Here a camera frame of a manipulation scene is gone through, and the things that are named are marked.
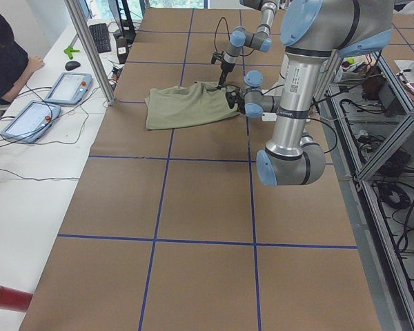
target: towel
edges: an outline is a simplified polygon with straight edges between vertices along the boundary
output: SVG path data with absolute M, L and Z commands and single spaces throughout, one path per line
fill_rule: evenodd
M 225 89 L 216 87 L 217 83 L 198 81 L 188 88 L 150 90 L 146 99 L 146 127 L 149 130 L 186 128 L 237 116 L 237 107 L 228 107 Z

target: computer mouse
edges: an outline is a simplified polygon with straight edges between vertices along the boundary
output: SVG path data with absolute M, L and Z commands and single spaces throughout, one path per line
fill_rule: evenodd
M 81 66 L 81 63 L 79 63 L 78 61 L 69 61 L 66 63 L 64 68 L 67 71 L 71 71 L 71 70 L 74 70 L 75 68 L 78 68 L 79 66 Z

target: green object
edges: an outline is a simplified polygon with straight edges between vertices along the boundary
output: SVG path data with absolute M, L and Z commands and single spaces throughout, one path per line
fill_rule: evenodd
M 149 130 L 185 128 L 238 115 L 236 107 L 228 107 L 225 89 L 216 87 L 217 83 L 197 82 L 188 88 L 150 90 L 146 99 L 146 127 Z
M 64 54 L 68 55 L 69 60 L 72 60 L 74 58 L 72 53 L 77 53 L 79 51 L 80 50 L 75 50 L 72 46 L 68 46 L 63 52 L 64 52 Z

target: white desk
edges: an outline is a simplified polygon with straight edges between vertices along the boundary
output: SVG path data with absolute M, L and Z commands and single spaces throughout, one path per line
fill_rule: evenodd
M 74 27 L 72 25 L 67 27 L 46 55 L 45 67 L 37 71 L 29 80 L 29 87 L 38 88 L 54 84 L 59 75 L 65 71 L 64 65 L 69 59 L 63 53 L 63 49 L 70 44 L 74 35 Z M 110 61 L 118 62 L 115 40 L 111 39 L 112 52 L 101 54 L 107 73 L 112 69 Z M 89 89 L 90 93 L 99 84 L 79 40 L 74 48 L 81 50 L 73 53 L 74 60 L 80 62 L 81 67 L 72 72 L 92 74 L 94 81 Z M 38 94 L 44 97 L 47 92 L 38 92 Z M 38 100 L 38 97 L 29 93 L 16 99 L 4 116 L 16 115 L 31 100 Z M 42 146 L 12 144 L 2 147 L 0 168 L 16 172 L 23 177 L 39 179 L 80 177 L 106 111 L 106 102 L 101 90 L 98 90 L 83 105 L 83 108 L 88 113 L 88 119 L 77 143 L 73 145 L 51 143 Z M 62 109 L 62 113 L 65 113 L 72 108 Z M 75 141 L 86 116 L 82 109 L 77 108 L 74 114 L 66 115 L 56 121 L 38 142 Z M 7 121 L 0 122 L 0 131 L 7 123 Z M 77 183 L 76 180 L 40 182 L 22 180 L 0 171 L 0 285 L 26 292 L 35 291 Z M 18 330 L 23 317 L 24 313 L 0 310 L 0 331 Z

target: black shirt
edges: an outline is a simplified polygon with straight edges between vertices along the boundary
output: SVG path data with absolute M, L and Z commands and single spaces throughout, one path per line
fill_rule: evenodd
M 0 104 L 9 104 L 1 97 L 13 86 L 28 65 L 28 53 L 16 42 L 0 48 Z

